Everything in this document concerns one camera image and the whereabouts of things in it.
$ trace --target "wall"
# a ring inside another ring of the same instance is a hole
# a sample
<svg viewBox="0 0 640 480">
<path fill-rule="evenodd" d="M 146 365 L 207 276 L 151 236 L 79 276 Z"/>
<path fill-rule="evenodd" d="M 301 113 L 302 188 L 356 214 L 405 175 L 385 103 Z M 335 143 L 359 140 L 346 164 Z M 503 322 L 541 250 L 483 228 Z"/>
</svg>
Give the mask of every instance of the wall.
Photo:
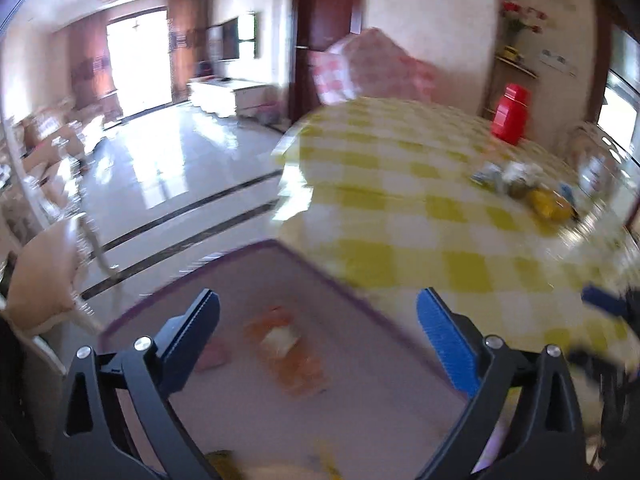
<svg viewBox="0 0 640 480">
<path fill-rule="evenodd" d="M 436 101 L 478 112 L 494 53 L 496 0 L 366 0 L 364 26 L 438 66 Z"/>
<path fill-rule="evenodd" d="M 584 118 L 591 89 L 595 55 L 593 0 L 519 0 L 546 12 L 550 20 L 542 34 L 523 31 L 517 47 L 526 64 L 538 74 L 530 105 L 527 135 L 553 149 L 557 135 Z M 576 67 L 576 77 L 561 73 L 538 59 L 543 48 L 565 57 Z"/>
<path fill-rule="evenodd" d="M 51 104 L 49 34 L 19 15 L 9 26 L 2 45 L 2 111 L 20 120 Z"/>
<path fill-rule="evenodd" d="M 155 9 L 156 7 L 166 7 L 168 0 L 135 0 L 110 7 L 106 10 L 107 20 L 112 22 L 128 14 L 142 12 L 143 10 Z"/>
<path fill-rule="evenodd" d="M 222 63 L 225 75 L 283 87 L 289 77 L 290 0 L 212 0 L 211 23 L 258 13 L 258 57 Z"/>
</svg>

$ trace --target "purple mat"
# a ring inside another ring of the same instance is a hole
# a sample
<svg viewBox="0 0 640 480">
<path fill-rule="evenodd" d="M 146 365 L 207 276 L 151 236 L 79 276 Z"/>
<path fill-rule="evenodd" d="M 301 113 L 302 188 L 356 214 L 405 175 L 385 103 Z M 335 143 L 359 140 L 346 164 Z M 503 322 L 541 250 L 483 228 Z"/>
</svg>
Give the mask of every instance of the purple mat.
<svg viewBox="0 0 640 480">
<path fill-rule="evenodd" d="M 274 240 L 223 255 L 145 298 L 108 327 L 102 348 L 122 349 L 155 334 L 203 288 L 220 296 L 215 334 L 232 358 L 192 374 L 170 397 L 202 452 L 231 449 L 245 466 L 309 466 L 315 443 L 323 441 L 346 480 L 410 480 L 464 408 L 425 349 Z M 330 380 L 325 392 L 289 396 L 245 341 L 245 324 L 273 305 L 295 314 L 322 358 Z M 143 460 L 161 469 L 130 402 L 123 406 Z"/>
</svg>

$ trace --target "dining table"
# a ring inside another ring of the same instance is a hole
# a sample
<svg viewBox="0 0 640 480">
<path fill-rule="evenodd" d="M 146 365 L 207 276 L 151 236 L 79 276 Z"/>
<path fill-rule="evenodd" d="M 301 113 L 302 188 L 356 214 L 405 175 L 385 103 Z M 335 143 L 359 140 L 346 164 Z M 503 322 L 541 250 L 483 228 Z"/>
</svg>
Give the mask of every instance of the dining table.
<svg viewBox="0 0 640 480">
<path fill-rule="evenodd" d="M 581 346 L 637 367 L 640 344 L 628 326 L 580 297 L 587 283 L 622 286 L 616 251 L 469 178 L 490 126 L 453 107 L 391 98 L 310 113 L 274 151 L 283 167 L 277 237 L 352 287 L 434 360 L 415 306 L 427 287 L 510 348 L 556 344 L 566 354 Z M 499 153 L 537 164 L 547 183 L 577 181 L 574 169 L 531 140 Z M 584 425 L 596 431 L 598 389 L 578 370 L 572 377 Z M 512 388 L 507 410 L 517 398 Z"/>
</svg>

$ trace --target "blue gripper pad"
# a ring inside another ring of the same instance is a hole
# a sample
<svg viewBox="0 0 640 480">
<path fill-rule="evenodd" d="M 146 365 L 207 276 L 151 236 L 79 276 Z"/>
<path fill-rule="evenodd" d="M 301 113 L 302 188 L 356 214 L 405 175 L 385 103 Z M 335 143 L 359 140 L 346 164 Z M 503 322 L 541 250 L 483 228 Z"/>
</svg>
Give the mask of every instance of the blue gripper pad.
<svg viewBox="0 0 640 480">
<path fill-rule="evenodd" d="M 429 289 L 418 294 L 416 310 L 420 325 L 454 387 L 473 397 L 480 387 L 477 358 L 453 321 L 454 314 Z"/>
<path fill-rule="evenodd" d="M 219 320 L 218 295 L 206 288 L 187 312 L 167 320 L 156 334 L 156 355 L 161 363 L 158 392 L 165 399 L 184 388 Z"/>
<path fill-rule="evenodd" d="M 612 316 L 625 317 L 627 315 L 625 300 L 605 292 L 592 283 L 583 288 L 581 298 L 585 303 L 597 306 Z"/>
</svg>

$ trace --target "white cabinet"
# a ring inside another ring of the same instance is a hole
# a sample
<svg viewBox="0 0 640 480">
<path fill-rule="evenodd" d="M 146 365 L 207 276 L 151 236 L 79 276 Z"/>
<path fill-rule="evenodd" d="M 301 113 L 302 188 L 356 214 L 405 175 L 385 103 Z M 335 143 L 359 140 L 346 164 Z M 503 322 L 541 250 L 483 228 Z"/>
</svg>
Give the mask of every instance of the white cabinet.
<svg viewBox="0 0 640 480">
<path fill-rule="evenodd" d="M 219 117 L 252 117 L 261 105 L 272 102 L 273 87 L 265 83 L 232 79 L 191 81 L 191 103 Z"/>
</svg>

